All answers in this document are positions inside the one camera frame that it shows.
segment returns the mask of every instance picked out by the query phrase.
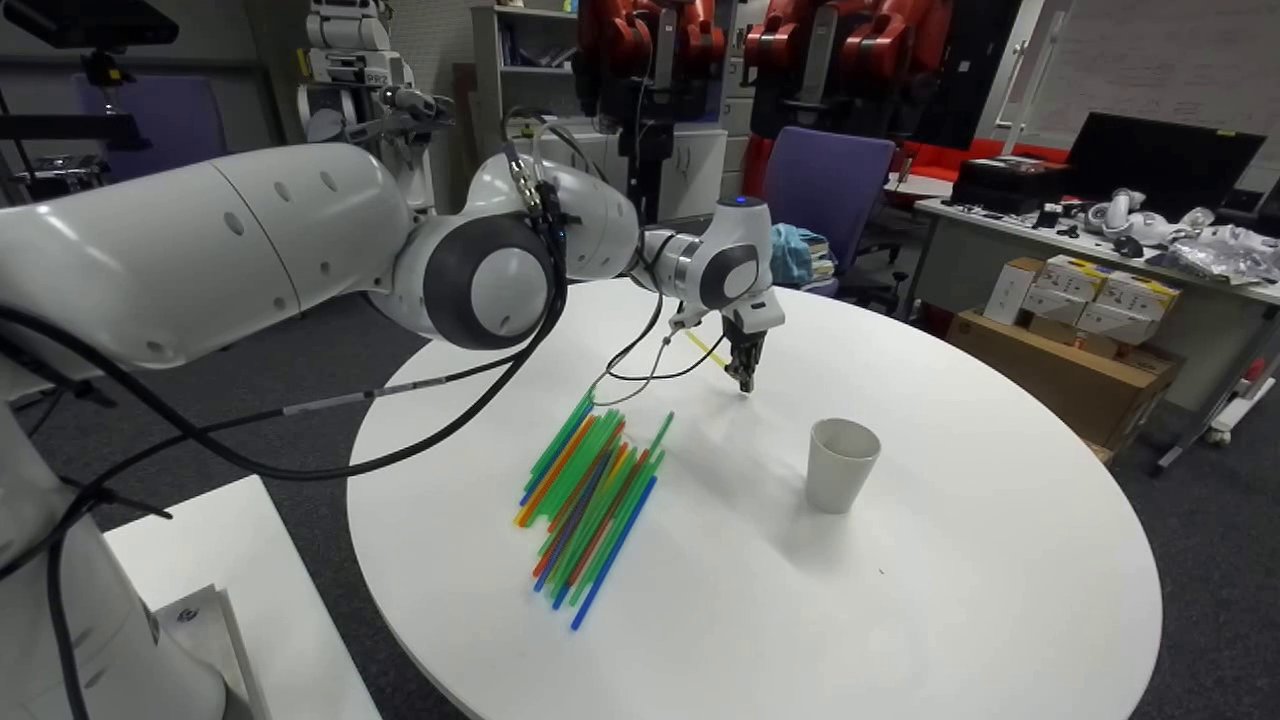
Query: blue straw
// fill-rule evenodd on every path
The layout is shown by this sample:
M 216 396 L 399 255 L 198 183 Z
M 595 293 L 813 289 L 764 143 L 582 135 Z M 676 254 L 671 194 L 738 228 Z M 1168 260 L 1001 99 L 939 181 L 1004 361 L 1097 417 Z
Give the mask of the blue straw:
M 657 486 L 657 478 L 649 478 L 642 495 L 638 495 L 636 514 L 627 516 L 623 538 L 611 543 L 611 552 L 608 552 L 608 561 L 605 561 L 605 569 L 599 569 L 599 581 L 592 583 L 592 594 L 589 594 L 582 609 L 572 616 L 572 632 L 579 632 L 579 627 L 582 627 L 582 620 L 589 620 L 589 614 L 592 614 L 592 603 L 595 603 L 595 598 L 599 598 L 599 587 L 605 587 L 605 581 L 608 581 L 608 573 L 611 573 L 616 557 L 623 552 L 623 543 L 627 543 L 627 538 L 630 538 L 630 529 L 636 529 L 636 519 L 638 519 L 638 514 L 642 514 L 642 506 L 649 506 L 649 495 L 651 495 L 651 486 Z

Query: office chair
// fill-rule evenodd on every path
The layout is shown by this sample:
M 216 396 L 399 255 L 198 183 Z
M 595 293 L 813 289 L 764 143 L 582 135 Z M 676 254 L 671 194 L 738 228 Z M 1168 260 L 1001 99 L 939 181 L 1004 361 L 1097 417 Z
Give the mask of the office chair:
M 783 128 L 764 174 L 764 199 L 775 223 L 829 237 L 834 280 L 813 293 L 897 313 L 891 284 L 854 272 L 854 254 L 871 209 L 878 204 L 891 141 Z

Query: computer monitor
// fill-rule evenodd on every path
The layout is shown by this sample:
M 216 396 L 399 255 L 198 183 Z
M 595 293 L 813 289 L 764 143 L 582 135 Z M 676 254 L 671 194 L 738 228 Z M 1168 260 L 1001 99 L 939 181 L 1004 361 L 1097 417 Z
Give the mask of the computer monitor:
M 1090 114 L 1073 143 L 1066 189 L 1085 199 L 1137 189 L 1146 197 L 1143 209 L 1162 215 L 1215 209 L 1259 143 L 1265 135 L 1249 134 Z

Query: shelf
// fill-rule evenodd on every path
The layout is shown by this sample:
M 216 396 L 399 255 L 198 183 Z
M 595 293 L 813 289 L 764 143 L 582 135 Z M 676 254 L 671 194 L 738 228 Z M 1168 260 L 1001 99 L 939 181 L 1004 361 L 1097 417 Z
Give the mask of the shelf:
M 572 67 L 505 64 L 505 75 L 572 75 Z
M 514 21 L 559 21 L 559 24 L 576 24 L 576 17 L 569 14 L 548 14 L 548 8 L 501 8 L 501 3 L 487 3 L 494 17 L 514 17 Z

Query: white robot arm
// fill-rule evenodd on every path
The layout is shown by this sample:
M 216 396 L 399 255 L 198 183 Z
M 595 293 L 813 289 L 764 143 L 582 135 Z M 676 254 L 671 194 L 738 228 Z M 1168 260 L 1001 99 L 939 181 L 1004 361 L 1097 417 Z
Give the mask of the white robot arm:
M 565 280 L 630 272 L 685 301 L 679 326 L 725 313 L 748 389 L 764 332 L 783 319 L 766 231 L 756 204 L 720 209 L 702 237 L 642 237 L 616 189 L 529 156 L 487 159 L 459 215 L 422 215 L 367 151 L 304 143 L 0 209 L 0 313 L 55 326 L 122 369 L 162 373 L 349 293 L 367 293 L 428 340 L 512 350 L 548 319 Z M 94 373 L 0 326 L 3 400 L 42 384 L 3 350 L 62 376 Z M 11 564 L 58 523 L 66 502 L 7 407 L 0 447 L 0 720 L 66 715 L 42 561 Z M 221 680 L 155 632 L 90 519 L 70 523 L 58 576 L 70 638 L 88 638 L 77 660 L 94 720 L 222 715 Z

